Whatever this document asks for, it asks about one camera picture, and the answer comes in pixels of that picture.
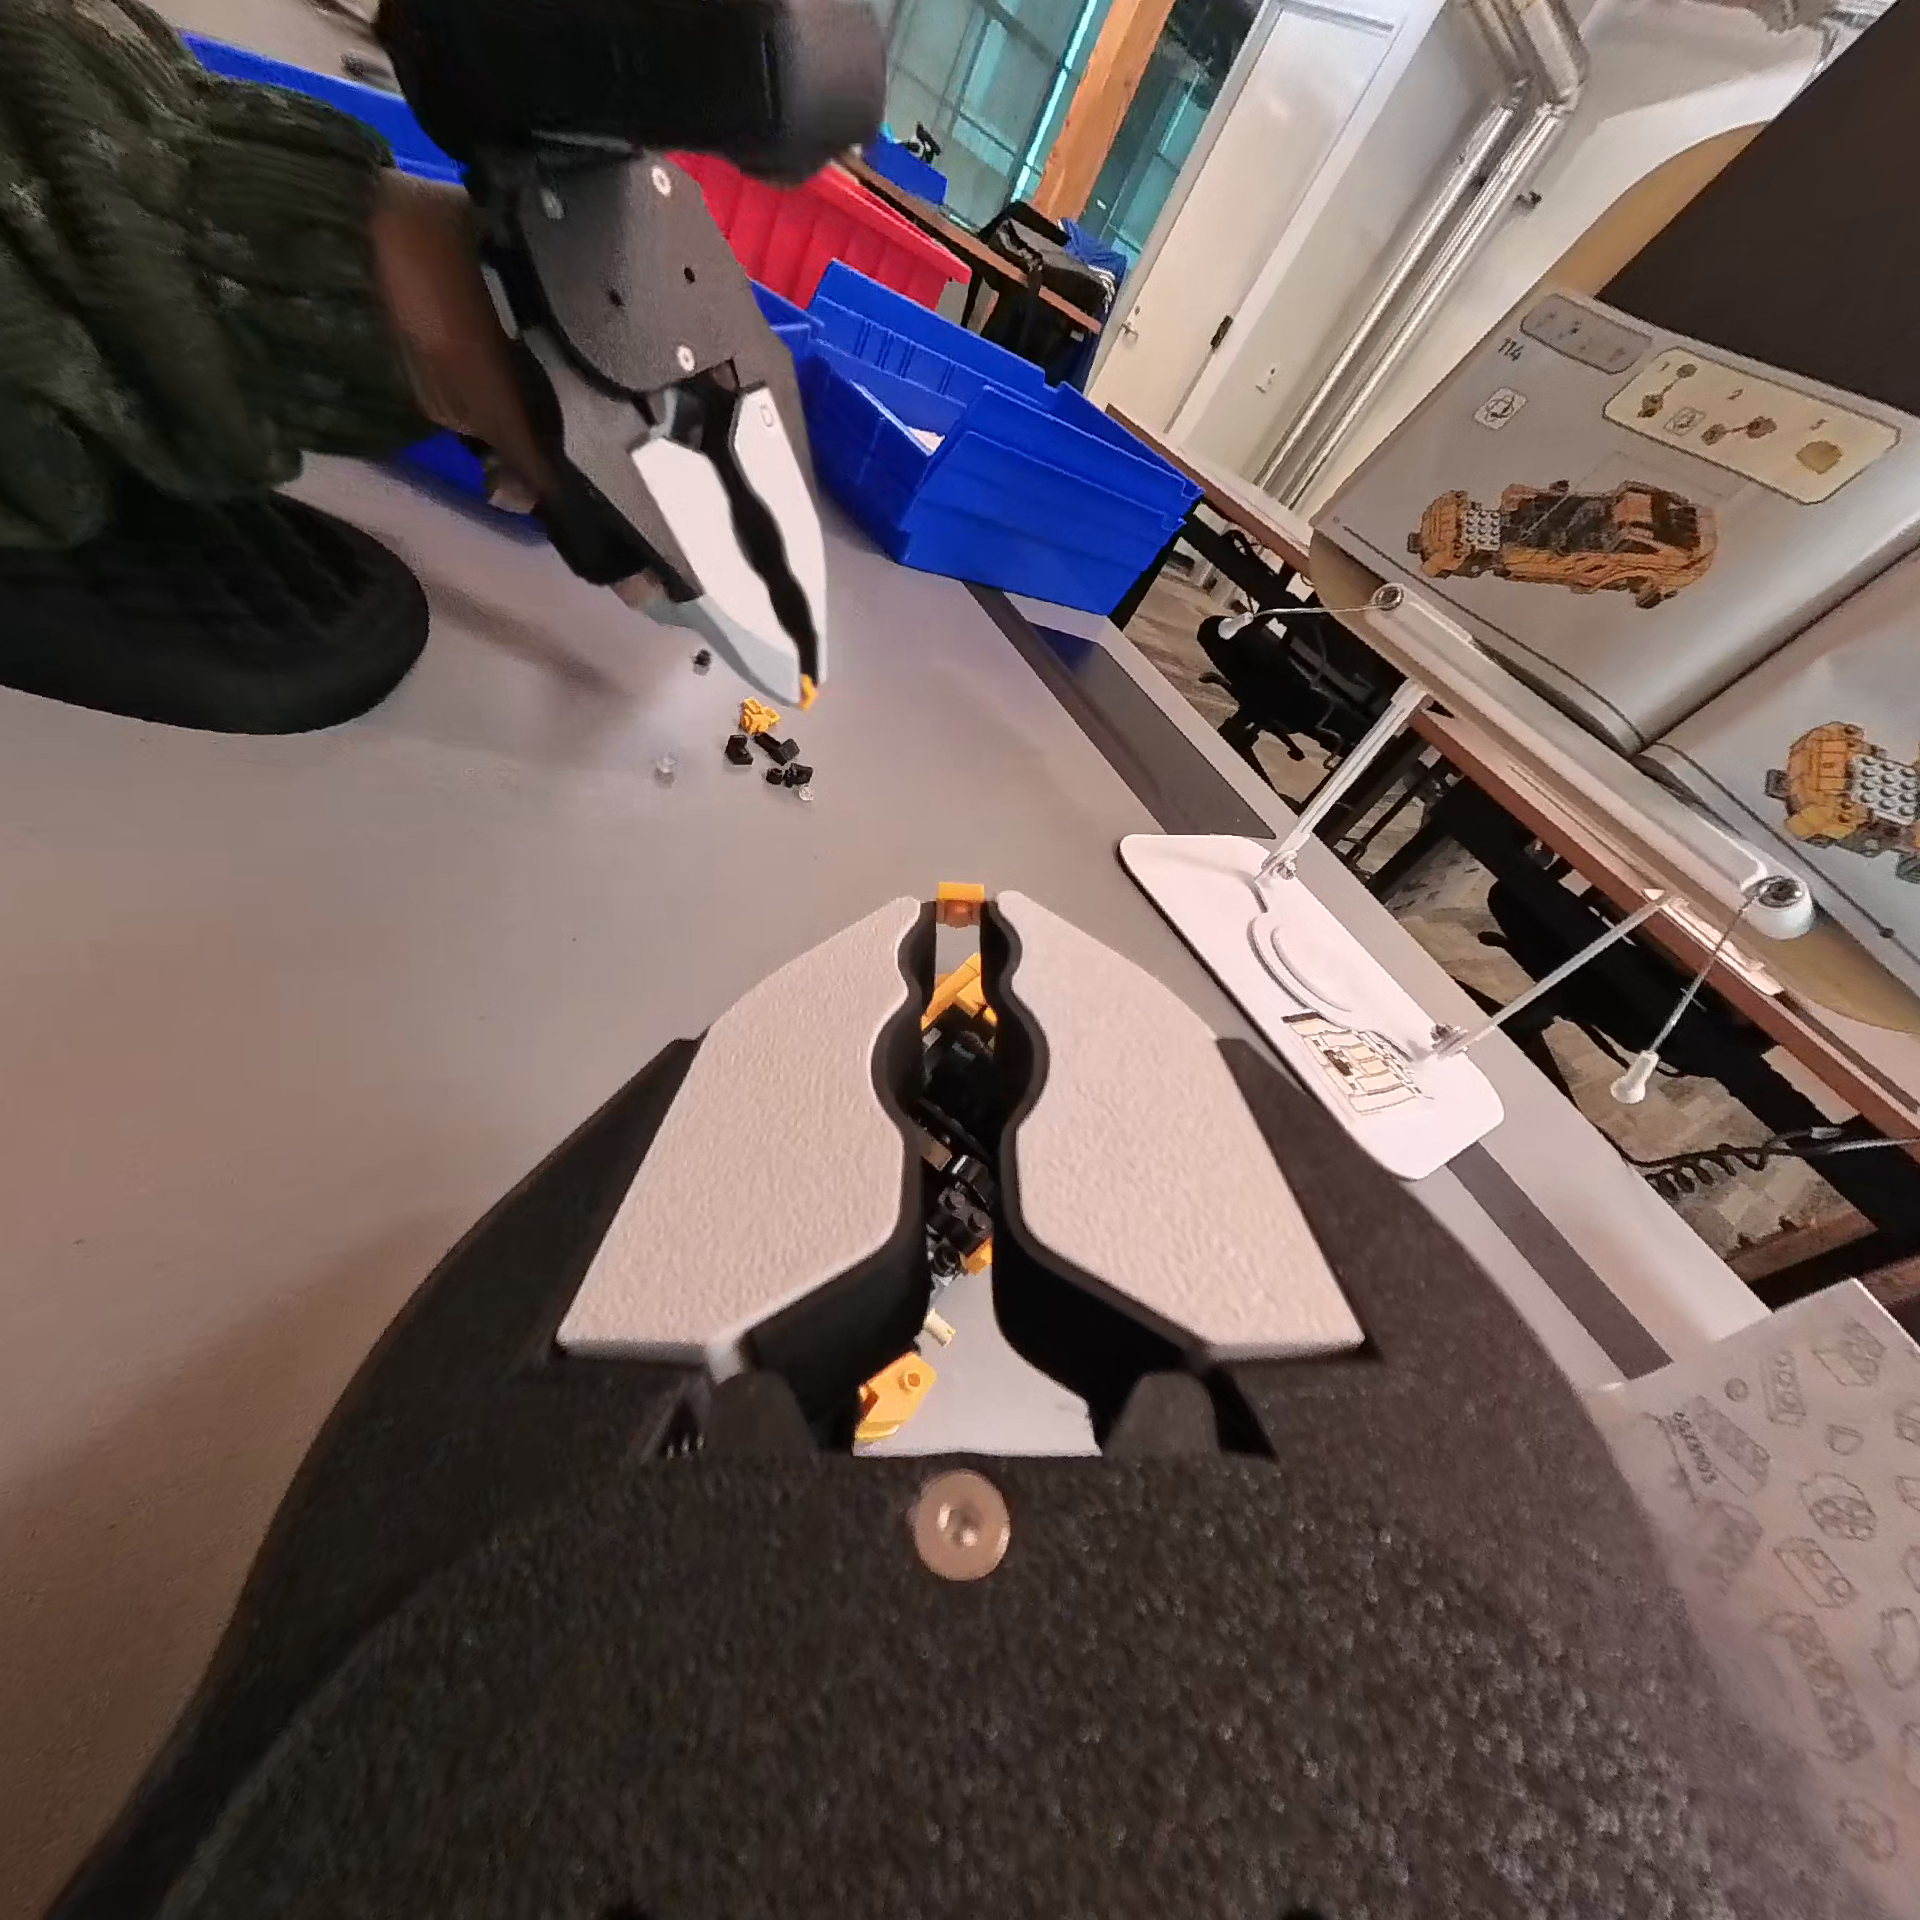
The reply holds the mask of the blue plastic bin stack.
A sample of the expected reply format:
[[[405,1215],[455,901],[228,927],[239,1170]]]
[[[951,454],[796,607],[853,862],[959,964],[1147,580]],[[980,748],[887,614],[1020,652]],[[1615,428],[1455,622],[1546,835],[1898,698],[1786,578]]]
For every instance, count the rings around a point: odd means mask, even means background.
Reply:
[[[1109,614],[1184,527],[1197,485],[1079,391],[834,261],[794,306],[823,491],[893,563]]]

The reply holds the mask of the white printed paper bag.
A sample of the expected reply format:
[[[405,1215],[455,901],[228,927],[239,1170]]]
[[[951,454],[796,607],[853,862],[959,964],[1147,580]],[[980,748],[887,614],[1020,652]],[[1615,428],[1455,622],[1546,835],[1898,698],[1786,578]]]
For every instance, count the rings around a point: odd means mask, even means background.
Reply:
[[[1860,1913],[1919,1913],[1919,1351],[1845,1279],[1586,1395]]]

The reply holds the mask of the black backdrop board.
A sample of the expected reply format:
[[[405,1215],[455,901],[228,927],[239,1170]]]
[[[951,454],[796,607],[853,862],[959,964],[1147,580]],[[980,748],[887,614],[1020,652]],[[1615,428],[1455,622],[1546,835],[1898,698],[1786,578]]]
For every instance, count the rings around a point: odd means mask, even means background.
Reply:
[[[1893,5],[1599,300],[1919,413],[1919,5]]]

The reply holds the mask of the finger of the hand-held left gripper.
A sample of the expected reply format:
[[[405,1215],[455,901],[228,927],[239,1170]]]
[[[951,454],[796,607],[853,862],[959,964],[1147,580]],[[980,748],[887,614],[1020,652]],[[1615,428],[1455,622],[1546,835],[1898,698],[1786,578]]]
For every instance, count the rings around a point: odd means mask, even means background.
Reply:
[[[680,623],[705,635],[769,701],[799,707],[800,689],[786,677],[791,655],[739,540],[724,444],[708,452],[655,437],[636,446],[631,465],[691,585],[677,603]]]
[[[744,554],[794,660],[786,677],[796,689],[823,689],[825,533],[771,387],[752,387],[735,397],[724,481]]]

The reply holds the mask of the wooden desk with black legs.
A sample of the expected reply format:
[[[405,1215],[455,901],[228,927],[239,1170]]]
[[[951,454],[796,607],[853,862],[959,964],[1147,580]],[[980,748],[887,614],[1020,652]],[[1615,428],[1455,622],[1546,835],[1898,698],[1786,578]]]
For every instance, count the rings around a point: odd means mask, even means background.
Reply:
[[[1079,338],[1098,338],[1098,333],[1101,331],[1100,317],[1068,302],[1058,291],[1044,285],[1044,278],[1024,271],[1015,261],[983,245],[977,237],[977,233],[946,217],[940,209],[903,193],[898,185],[876,173],[873,166],[865,163],[865,157],[860,157],[856,151],[844,156],[837,163],[837,166],[865,189],[868,189],[882,206],[887,206],[898,217],[916,226],[922,233],[927,233],[953,255],[963,259],[973,282],[985,282],[1004,294],[1028,293],[1048,311],[1052,311],[1056,321],[1068,325]]]

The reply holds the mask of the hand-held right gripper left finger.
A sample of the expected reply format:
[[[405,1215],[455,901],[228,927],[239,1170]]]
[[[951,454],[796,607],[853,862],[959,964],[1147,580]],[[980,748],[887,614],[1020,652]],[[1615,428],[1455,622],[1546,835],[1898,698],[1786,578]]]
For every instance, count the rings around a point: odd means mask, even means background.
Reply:
[[[839,1410],[928,1307],[928,906],[882,903],[703,1033],[557,1327],[569,1357],[775,1373]]]

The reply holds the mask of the yellow lego car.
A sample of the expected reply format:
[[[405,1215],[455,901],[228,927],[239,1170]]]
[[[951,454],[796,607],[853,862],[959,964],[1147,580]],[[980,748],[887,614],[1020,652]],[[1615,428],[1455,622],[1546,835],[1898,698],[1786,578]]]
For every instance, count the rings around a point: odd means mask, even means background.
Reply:
[[[944,1295],[992,1273],[1000,1215],[997,1155],[1004,1102],[997,1081],[997,1015],[978,951],[936,975],[922,1017],[920,1081],[907,1105],[922,1155],[928,1307],[913,1345],[860,1387],[856,1450],[898,1441],[938,1385],[938,1353],[953,1342]]]

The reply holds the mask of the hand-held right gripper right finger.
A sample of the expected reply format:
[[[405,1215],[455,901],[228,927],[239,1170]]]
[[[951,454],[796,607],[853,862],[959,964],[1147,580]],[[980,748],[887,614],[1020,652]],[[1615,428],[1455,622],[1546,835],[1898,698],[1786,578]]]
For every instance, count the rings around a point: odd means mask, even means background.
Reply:
[[[1345,1361],[1365,1331],[1215,1026],[1037,898],[987,906],[1004,1106],[992,1293],[1116,1420],[1149,1377]]]

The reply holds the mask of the person's left hand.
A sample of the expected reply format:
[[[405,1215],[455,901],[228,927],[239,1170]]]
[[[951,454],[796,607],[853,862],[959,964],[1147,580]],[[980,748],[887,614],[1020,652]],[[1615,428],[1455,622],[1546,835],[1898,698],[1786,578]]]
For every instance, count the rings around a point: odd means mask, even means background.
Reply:
[[[473,206],[452,182],[385,171],[370,212],[383,298],[418,410],[483,441],[508,510],[530,511],[553,485],[477,253]]]

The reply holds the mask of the wooden column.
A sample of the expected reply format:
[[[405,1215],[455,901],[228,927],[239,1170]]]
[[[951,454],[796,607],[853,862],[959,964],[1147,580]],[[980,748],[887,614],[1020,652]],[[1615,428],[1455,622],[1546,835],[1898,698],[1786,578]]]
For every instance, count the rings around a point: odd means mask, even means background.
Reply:
[[[1172,9],[1175,2],[1109,5],[1031,194],[1037,212],[1058,225],[1087,212]]]

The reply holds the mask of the black bag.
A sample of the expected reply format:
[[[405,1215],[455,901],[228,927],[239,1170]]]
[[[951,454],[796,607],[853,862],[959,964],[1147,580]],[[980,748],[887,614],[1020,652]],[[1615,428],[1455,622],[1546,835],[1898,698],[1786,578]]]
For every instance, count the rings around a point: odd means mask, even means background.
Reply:
[[[977,237],[1018,268],[1027,287],[1002,291],[983,278],[970,287],[965,325],[1040,367],[1048,383],[1084,391],[1129,255],[1074,219],[1055,222],[1027,198],[1008,202]]]

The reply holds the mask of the lego instruction booklet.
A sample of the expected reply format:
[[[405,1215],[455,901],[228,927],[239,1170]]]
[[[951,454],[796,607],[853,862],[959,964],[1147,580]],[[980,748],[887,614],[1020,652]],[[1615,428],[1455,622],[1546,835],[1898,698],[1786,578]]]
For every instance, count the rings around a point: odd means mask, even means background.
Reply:
[[[1916,411],[1547,287],[1315,533],[1916,990]]]

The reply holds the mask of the lego sticker sheet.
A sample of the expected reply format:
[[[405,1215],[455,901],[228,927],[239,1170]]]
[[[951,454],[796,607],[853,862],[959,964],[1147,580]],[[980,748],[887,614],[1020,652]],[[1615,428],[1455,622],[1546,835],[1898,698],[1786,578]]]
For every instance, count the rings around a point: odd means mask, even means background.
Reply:
[[[1427,1102],[1409,1055],[1386,1035],[1324,1015],[1289,1015],[1285,1026],[1313,1055],[1345,1113],[1378,1117]]]

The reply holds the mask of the red plastic bin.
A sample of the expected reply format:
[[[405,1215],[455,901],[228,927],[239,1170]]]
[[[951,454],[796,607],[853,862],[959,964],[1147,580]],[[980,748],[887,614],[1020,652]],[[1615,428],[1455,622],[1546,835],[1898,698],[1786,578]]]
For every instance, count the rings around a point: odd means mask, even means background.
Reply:
[[[719,156],[673,151],[700,185],[737,261],[759,285],[808,309],[833,263],[936,309],[972,268],[837,166],[799,185],[740,173]]]

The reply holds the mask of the white book stand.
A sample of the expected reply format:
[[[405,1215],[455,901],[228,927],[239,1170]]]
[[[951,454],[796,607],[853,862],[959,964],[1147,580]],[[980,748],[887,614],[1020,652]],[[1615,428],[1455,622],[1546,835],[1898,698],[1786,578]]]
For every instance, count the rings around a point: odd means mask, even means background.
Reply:
[[[1404,674],[1404,685],[1297,823],[1274,844],[1226,831],[1138,831],[1120,842],[1120,863],[1349,1135],[1383,1170],[1419,1182],[1503,1122],[1503,1102],[1472,1049],[1546,996],[1547,987],[1681,903],[1704,916],[1717,914],[1724,938],[1751,930],[1791,941],[1813,930],[1816,901],[1791,863],[1722,829],[1575,727],[1507,674],[1431,599],[1383,582],[1353,612],[1361,635]],[[1299,875],[1313,829],[1333,803],[1355,788],[1429,705],[1484,727],[1556,798],[1581,793],[1595,803],[1649,883],[1639,906],[1615,930],[1549,971],[1543,987],[1511,999],[1477,1026],[1451,1026],[1429,1015]],[[1337,1108],[1313,1055],[1285,1026],[1293,1015],[1321,1015],[1386,1035],[1409,1055],[1427,1102],[1378,1117]]]

